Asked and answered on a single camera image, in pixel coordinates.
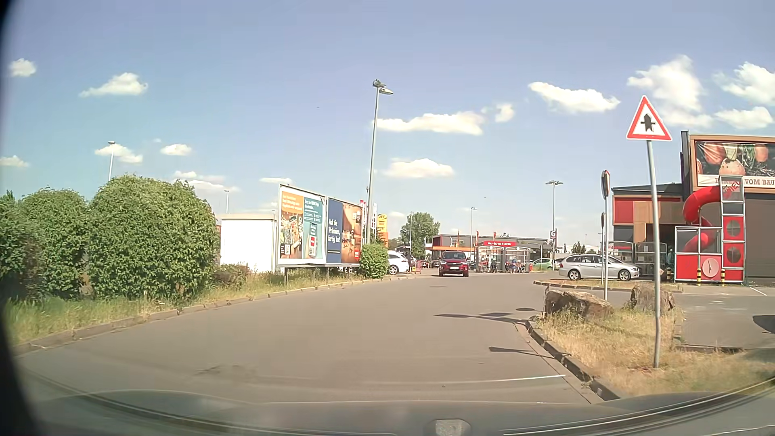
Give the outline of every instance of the road marking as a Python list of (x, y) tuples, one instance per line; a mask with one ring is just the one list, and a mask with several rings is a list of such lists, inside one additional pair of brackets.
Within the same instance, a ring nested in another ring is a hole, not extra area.
[(417, 384), (417, 385), (467, 385), (471, 383), (500, 383), (500, 382), (522, 382), (525, 380), (540, 380), (540, 379), (555, 379), (557, 377), (565, 377), (564, 374), (556, 375), (539, 375), (537, 377), (522, 377), (519, 379), (499, 379), (499, 380), (466, 380), (461, 382), (363, 382), (364, 385), (405, 385), (405, 384)]

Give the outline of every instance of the grass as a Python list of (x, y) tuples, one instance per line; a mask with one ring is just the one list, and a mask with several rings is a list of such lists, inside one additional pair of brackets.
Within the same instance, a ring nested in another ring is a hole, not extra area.
[[(361, 277), (351, 275), (350, 279), (360, 280)], [(284, 284), (284, 277), (280, 274), (253, 274), (247, 277), (244, 285), (212, 286), (201, 295), (185, 300), (65, 300), (50, 297), (40, 303), (11, 301), (5, 307), (5, 319), (12, 343), (20, 344), (48, 334), (128, 317), (147, 316), (162, 310), (345, 281), (345, 275), (331, 275), (326, 280), (325, 275), (313, 276), (310, 271), (293, 271), (288, 276), (288, 285)]]
[(724, 392), (775, 375), (773, 354), (703, 354), (672, 347), (680, 310), (662, 319), (660, 367), (653, 368), (655, 326), (652, 313), (616, 310), (595, 322), (569, 313), (539, 321), (548, 338), (591, 367), (596, 375), (629, 395), (672, 392)]

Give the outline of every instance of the car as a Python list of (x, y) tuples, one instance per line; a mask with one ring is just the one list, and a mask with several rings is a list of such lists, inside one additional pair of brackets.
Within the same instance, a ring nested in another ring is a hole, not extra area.
[(387, 252), (387, 261), (390, 263), (387, 267), (387, 273), (390, 275), (409, 271), (409, 260), (398, 251), (389, 250)]
[(468, 277), (468, 257), (462, 251), (444, 251), (439, 261), (439, 277), (445, 274), (462, 274)]
[[(599, 279), (603, 272), (603, 257), (599, 254), (574, 254), (560, 263), (560, 275), (571, 280)], [(608, 277), (623, 282), (640, 276), (640, 268), (633, 264), (608, 257)]]

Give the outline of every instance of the store building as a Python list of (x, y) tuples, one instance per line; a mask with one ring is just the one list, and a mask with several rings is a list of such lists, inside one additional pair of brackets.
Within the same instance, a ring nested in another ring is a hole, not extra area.
[[(666, 264), (666, 253), (672, 249), (677, 258), (695, 256), (697, 269), (706, 281), (718, 281), (722, 269), (735, 278), (727, 280), (730, 282), (737, 278), (745, 282), (775, 281), (775, 138), (690, 135), (683, 131), (681, 145), (681, 183), (657, 186), (660, 264)], [(728, 189), (718, 188), (720, 178), (730, 185), (742, 185), (738, 189), (739, 204), (728, 197), (722, 201)], [(614, 228), (609, 249), (617, 258), (640, 266), (644, 275), (652, 275), (651, 188), (621, 186), (612, 191)], [(698, 221), (707, 230), (687, 227)], [(692, 240), (703, 243), (689, 248)], [(718, 261), (708, 260), (714, 256)]]

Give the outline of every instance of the green bush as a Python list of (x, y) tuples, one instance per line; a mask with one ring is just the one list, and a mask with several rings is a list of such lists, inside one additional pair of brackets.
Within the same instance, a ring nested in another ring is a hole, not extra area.
[(369, 279), (379, 279), (388, 273), (388, 249), (379, 243), (366, 244), (360, 251), (360, 273)]
[(215, 267), (213, 281), (219, 285), (242, 286), (250, 274), (250, 268), (241, 264), (222, 264)]
[(83, 285), (88, 239), (84, 198), (70, 189), (51, 188), (26, 196), (19, 202), (22, 219), (40, 249), (36, 286), (44, 295), (71, 298)]
[(188, 183), (114, 178), (91, 201), (89, 227), (96, 296), (189, 298), (212, 278), (215, 216)]
[(37, 246), (11, 192), (0, 197), (0, 297), (36, 295)]

